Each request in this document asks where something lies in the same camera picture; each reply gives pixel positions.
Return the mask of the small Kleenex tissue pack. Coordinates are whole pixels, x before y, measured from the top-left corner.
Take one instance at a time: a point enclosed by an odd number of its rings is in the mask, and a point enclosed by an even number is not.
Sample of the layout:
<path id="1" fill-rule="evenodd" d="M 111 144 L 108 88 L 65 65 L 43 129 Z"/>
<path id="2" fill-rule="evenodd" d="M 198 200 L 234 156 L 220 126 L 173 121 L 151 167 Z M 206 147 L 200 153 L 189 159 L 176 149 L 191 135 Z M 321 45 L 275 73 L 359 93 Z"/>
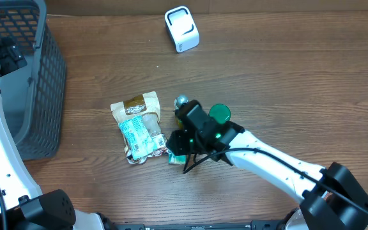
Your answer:
<path id="1" fill-rule="evenodd" d="M 169 163 L 182 165 L 187 161 L 187 157 L 185 155 L 175 155 L 174 153 L 169 153 Z"/>

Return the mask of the white red snack packet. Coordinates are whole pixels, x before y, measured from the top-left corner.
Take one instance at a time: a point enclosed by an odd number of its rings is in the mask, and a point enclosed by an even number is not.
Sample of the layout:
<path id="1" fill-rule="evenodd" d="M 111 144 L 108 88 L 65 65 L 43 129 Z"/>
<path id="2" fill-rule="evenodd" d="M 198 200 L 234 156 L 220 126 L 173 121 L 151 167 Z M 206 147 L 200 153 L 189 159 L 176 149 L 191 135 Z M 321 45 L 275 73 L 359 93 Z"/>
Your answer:
<path id="1" fill-rule="evenodd" d="M 157 149 L 149 155 L 138 159 L 133 159 L 132 151 L 129 149 L 126 153 L 126 159 L 128 160 L 129 164 L 144 164 L 149 158 L 160 157 L 162 155 L 168 155 L 171 153 L 171 151 L 166 146 L 167 139 L 165 138 L 164 134 L 153 136 L 152 139 L 157 144 Z"/>

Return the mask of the yellow oil bottle silver cap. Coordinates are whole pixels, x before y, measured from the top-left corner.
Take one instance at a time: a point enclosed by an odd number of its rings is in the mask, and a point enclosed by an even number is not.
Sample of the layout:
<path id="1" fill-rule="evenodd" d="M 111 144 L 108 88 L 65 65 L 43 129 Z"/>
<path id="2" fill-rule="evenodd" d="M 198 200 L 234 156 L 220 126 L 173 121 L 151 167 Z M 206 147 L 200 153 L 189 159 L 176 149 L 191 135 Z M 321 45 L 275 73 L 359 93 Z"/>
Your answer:
<path id="1" fill-rule="evenodd" d="M 175 100 L 174 100 L 174 113 L 177 113 L 178 110 L 180 109 L 180 107 L 186 103 L 188 103 L 189 99 L 186 95 L 179 95 Z M 183 125 L 181 123 L 181 121 L 178 119 L 177 116 L 175 116 L 175 121 L 178 125 L 178 128 L 179 129 L 182 129 L 183 128 Z"/>

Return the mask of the teal large tissue pack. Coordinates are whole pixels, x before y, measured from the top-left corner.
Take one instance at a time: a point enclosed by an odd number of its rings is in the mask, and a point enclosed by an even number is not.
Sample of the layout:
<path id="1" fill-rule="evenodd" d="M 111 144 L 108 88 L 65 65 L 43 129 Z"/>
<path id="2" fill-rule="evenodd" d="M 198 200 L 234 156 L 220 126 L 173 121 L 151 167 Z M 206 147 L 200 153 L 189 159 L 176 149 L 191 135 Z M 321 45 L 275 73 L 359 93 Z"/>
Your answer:
<path id="1" fill-rule="evenodd" d="M 121 122 L 118 127 L 131 149 L 134 160 L 148 156 L 157 149 L 157 144 L 151 138 L 141 116 Z"/>

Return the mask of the green lid white jar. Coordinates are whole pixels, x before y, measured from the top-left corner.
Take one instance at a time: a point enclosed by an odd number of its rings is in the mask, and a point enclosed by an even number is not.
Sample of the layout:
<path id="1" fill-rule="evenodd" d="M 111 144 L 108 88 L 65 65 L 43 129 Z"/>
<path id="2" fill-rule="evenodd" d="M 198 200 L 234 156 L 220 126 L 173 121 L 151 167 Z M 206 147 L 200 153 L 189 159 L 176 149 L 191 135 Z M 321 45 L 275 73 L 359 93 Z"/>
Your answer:
<path id="1" fill-rule="evenodd" d="M 229 107 L 222 103 L 213 105 L 209 110 L 208 115 L 221 125 L 231 119 L 231 111 Z"/>

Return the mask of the clear brown snack bag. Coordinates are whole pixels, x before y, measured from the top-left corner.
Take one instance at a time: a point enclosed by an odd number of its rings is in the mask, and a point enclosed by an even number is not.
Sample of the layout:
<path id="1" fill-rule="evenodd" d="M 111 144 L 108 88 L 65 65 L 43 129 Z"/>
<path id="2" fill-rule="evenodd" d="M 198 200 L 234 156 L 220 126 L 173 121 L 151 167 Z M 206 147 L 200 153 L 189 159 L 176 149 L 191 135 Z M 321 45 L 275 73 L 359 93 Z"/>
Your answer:
<path id="1" fill-rule="evenodd" d="M 160 111 L 158 96 L 154 91 L 111 104 L 111 112 L 117 124 L 136 116 L 141 116 L 151 138 L 158 134 L 162 134 L 159 126 L 161 117 Z M 125 153 L 127 153 L 130 147 L 125 138 L 124 141 L 126 144 Z"/>

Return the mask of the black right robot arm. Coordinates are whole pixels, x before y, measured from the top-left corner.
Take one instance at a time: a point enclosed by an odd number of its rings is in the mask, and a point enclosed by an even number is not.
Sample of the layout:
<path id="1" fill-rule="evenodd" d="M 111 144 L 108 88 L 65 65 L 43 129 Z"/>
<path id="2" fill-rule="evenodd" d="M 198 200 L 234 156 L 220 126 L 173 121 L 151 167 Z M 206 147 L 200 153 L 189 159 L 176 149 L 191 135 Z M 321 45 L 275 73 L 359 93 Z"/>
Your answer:
<path id="1" fill-rule="evenodd" d="M 224 104 L 206 112 L 197 100 L 181 95 L 174 106 L 179 129 L 167 147 L 185 157 L 183 173 L 221 160 L 258 175 L 298 204 L 276 229 L 367 228 L 368 195 L 347 167 L 337 162 L 323 167 L 277 150 L 232 122 Z"/>

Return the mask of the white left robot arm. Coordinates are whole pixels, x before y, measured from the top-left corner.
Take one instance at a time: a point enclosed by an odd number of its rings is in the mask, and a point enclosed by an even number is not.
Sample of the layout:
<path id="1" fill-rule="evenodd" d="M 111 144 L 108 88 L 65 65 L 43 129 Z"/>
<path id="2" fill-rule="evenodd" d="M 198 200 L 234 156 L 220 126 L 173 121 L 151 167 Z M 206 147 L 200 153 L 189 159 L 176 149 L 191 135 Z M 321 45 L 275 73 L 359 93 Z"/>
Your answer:
<path id="1" fill-rule="evenodd" d="M 76 210 L 63 190 L 42 192 L 19 155 L 0 94 L 0 229 L 103 228 L 99 214 Z"/>

